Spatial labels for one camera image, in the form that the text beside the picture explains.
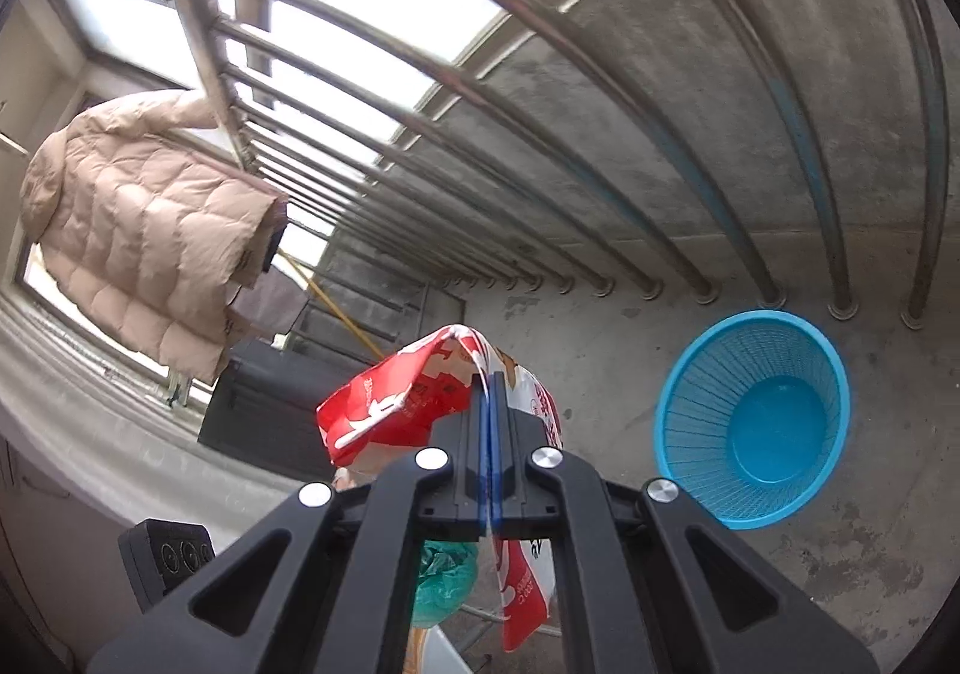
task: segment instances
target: gray fabric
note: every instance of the gray fabric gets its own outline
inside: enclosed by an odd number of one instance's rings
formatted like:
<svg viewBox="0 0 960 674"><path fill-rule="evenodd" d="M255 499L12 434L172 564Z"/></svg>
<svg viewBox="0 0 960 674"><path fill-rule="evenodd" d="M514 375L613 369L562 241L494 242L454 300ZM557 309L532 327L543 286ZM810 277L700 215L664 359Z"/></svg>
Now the gray fabric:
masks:
<svg viewBox="0 0 960 674"><path fill-rule="evenodd" d="M296 281L274 266L261 273L253 287L241 287L230 311L264 336L289 333L304 306L307 294Z"/></svg>

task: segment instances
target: silver screw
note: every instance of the silver screw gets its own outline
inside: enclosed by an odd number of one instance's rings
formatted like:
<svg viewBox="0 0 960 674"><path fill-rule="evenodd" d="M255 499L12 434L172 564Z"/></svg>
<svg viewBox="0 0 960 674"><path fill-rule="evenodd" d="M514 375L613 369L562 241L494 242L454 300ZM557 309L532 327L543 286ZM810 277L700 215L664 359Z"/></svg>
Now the silver screw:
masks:
<svg viewBox="0 0 960 674"><path fill-rule="evenodd" d="M296 497L304 506L323 506L333 497L333 490L330 490L330 487L323 482L312 482L301 487L301 491Z"/></svg>
<svg viewBox="0 0 960 674"><path fill-rule="evenodd" d="M670 503L680 495L680 488L669 479L654 479L647 485L647 495L658 503Z"/></svg>
<svg viewBox="0 0 960 674"><path fill-rule="evenodd" d="M530 457L536 466L557 468L560 461L563 460L563 452L560 452L560 449L554 449L554 447L540 447L534 449L534 453Z"/></svg>
<svg viewBox="0 0 960 674"><path fill-rule="evenodd" d="M426 447L416 454L416 464L426 471L437 471L437 468L443 468L449 458L446 452L438 447Z"/></svg>

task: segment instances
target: yellow stick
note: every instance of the yellow stick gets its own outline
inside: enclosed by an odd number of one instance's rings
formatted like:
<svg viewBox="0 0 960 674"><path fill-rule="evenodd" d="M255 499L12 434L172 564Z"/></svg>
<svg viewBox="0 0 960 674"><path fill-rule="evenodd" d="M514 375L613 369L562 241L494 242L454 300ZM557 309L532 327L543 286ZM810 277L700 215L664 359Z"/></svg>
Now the yellow stick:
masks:
<svg viewBox="0 0 960 674"><path fill-rule="evenodd" d="M332 311L334 314L337 315L337 318L347 326L347 329L351 333L353 333L353 335L355 335L358 339L360 339L361 343L368 350L371 350L374 357L376 357L378 360L382 360L386 356L384 355L384 353L382 353L382 351L380 351L380 348L375 343L373 343L373 341L370 340L370 337L368 337L368 335L363 330L359 329L356 326L356 324L353 323L353 320L350 319L346 314L344 314L344 312L340 310L340 307L336 305L336 303L334 303L333 300L330 300L330 296L328 296L327 293L323 292L323 290L320 289L319 286L317 286L317 283L313 281L313 279L310 278L310 276L306 276L306 274L303 271L301 271L301 267L299 267L299 263L296 262L296 260L293 257L290 257L290 255L287 254L287 252L284 252L283 249L277 249L277 252L280 254L280 257L283 257L283 259L285 259L288 263L290 263L290 266L296 272L296 276L299 276L306 282L306 285L310 288L313 294L316 295L324 303L326 303L330 311Z"/></svg>

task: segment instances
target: laundry basket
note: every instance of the laundry basket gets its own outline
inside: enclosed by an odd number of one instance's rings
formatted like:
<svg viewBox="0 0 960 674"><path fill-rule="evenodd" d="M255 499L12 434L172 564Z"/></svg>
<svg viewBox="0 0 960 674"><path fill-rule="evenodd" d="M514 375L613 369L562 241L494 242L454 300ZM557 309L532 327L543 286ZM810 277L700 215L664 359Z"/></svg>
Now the laundry basket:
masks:
<svg viewBox="0 0 960 674"><path fill-rule="evenodd" d="M748 311L714 324L670 372L656 461L728 528L760 528L823 487L849 423L847 375L824 334Z"/></svg>

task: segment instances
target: pink puffer jacket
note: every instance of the pink puffer jacket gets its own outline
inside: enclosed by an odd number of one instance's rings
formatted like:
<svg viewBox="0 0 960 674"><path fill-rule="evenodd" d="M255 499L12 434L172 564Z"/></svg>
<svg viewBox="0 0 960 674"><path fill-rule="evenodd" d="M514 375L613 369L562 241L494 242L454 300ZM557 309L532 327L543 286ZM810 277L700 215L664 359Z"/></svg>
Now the pink puffer jacket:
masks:
<svg viewBox="0 0 960 674"><path fill-rule="evenodd" d="M214 127L199 91L112 100L49 136L20 189L61 292L126 347L206 382L244 332L227 283L256 281L285 214L262 180L160 137Z"/></svg>

